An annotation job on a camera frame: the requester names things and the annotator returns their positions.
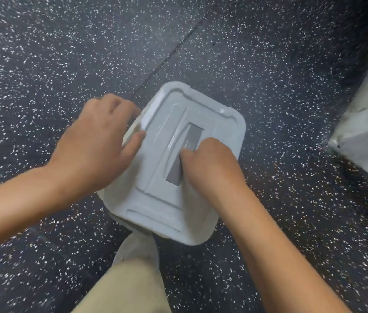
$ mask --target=speckled floor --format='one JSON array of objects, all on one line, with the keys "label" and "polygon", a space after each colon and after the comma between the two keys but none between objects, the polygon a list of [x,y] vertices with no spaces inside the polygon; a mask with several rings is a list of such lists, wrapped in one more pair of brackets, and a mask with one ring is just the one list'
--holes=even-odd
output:
[{"label": "speckled floor", "polygon": [[[236,108],[240,164],[278,224],[368,312],[368,177],[326,150],[368,67],[368,0],[0,0],[0,182],[45,163],[93,96],[179,80]],[[128,235],[92,196],[0,246],[0,312],[69,312]],[[222,223],[158,239],[176,312],[263,312]]]}]

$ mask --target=beige trousers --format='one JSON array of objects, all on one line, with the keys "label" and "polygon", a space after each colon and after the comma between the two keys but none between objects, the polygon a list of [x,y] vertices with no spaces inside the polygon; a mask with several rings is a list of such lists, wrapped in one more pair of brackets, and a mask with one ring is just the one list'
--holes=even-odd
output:
[{"label": "beige trousers", "polygon": [[162,277],[144,259],[112,266],[72,313],[171,313]]}]

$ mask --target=plastic container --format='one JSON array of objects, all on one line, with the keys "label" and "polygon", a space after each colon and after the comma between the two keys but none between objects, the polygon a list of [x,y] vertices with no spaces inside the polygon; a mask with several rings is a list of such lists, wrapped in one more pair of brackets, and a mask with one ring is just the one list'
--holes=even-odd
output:
[{"label": "plastic container", "polygon": [[146,138],[130,167],[98,192],[114,219],[186,245],[212,235],[217,213],[185,181],[179,151],[196,149],[207,137],[226,144],[238,158],[246,124],[236,110],[181,82],[164,84],[124,136],[140,128]]}]

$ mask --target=container lid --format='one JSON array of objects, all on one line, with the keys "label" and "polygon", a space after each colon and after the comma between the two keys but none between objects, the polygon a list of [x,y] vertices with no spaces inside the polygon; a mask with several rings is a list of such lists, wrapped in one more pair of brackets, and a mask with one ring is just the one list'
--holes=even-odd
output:
[{"label": "container lid", "polygon": [[207,137],[227,145],[236,158],[246,124],[236,110],[181,82],[164,84],[123,142],[139,129],[146,138],[130,167],[98,192],[111,214],[186,245],[212,235],[217,213],[185,181],[179,151]]}]

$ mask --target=forearm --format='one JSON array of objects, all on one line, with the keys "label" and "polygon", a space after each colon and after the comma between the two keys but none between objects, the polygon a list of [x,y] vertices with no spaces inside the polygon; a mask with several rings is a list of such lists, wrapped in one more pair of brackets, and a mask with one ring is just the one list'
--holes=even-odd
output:
[{"label": "forearm", "polygon": [[267,312],[350,312],[248,187],[222,191],[215,204]]},{"label": "forearm", "polygon": [[0,185],[0,242],[69,206],[77,192],[60,171],[35,168]]}]

